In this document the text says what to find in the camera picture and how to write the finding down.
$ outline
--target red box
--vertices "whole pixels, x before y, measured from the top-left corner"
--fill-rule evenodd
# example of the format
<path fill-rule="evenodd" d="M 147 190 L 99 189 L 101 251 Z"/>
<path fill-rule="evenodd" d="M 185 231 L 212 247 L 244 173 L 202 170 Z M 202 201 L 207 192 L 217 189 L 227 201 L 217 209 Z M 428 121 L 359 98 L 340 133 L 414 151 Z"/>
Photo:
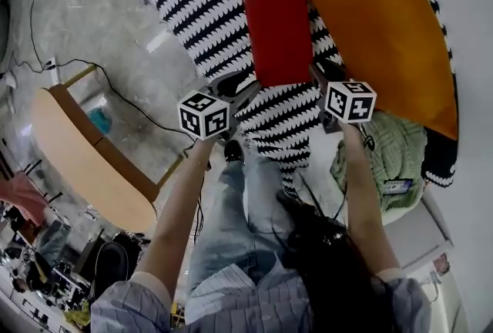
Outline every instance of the red box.
<path fill-rule="evenodd" d="M 262 86 L 310 82 L 306 0 L 243 0 L 255 74 Z"/>

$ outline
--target clothing label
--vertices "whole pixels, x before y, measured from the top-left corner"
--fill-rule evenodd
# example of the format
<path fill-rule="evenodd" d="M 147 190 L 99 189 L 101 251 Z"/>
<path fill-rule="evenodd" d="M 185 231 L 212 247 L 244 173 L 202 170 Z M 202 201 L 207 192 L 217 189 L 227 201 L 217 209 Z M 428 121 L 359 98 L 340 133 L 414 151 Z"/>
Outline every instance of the clothing label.
<path fill-rule="evenodd" d="M 407 193 L 412 184 L 413 180 L 387 180 L 384 182 L 384 195 Z"/>

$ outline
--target green towel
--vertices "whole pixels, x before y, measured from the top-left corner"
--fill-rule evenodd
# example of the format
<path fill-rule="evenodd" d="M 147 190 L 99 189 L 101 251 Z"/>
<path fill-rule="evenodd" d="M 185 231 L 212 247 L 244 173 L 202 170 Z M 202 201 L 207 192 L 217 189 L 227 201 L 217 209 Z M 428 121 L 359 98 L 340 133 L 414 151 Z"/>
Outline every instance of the green towel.
<path fill-rule="evenodd" d="M 377 184 L 382 212 L 391 208 L 409 207 L 416 200 L 421 177 L 421 164 L 426 147 L 423 126 L 400 119 L 382 111 L 373 114 L 363 124 L 365 133 L 375 142 L 374 151 L 365 148 Z M 341 141 L 330 172 L 339 188 L 346 189 L 346 148 Z M 413 180 L 407 193 L 383 195 L 387 180 Z"/>

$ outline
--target curved wooden tabletop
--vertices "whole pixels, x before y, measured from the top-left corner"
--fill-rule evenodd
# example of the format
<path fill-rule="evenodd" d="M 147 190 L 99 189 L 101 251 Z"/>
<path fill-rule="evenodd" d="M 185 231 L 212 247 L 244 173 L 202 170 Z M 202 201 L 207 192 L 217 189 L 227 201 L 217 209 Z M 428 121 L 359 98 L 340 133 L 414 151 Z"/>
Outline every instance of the curved wooden tabletop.
<path fill-rule="evenodd" d="M 49 162 L 105 219 L 136 232 L 156 220 L 153 205 L 99 155 L 48 90 L 35 93 L 31 121 L 32 134 Z"/>

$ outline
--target pink clothing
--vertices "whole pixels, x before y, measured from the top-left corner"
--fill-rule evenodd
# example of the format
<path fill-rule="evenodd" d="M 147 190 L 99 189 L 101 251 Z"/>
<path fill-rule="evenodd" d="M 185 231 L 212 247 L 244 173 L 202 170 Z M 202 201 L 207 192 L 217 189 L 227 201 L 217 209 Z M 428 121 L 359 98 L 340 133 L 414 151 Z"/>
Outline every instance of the pink clothing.
<path fill-rule="evenodd" d="M 48 202 L 22 171 L 15 173 L 11 180 L 0 181 L 0 199 L 17 207 L 26 220 L 42 226 Z"/>

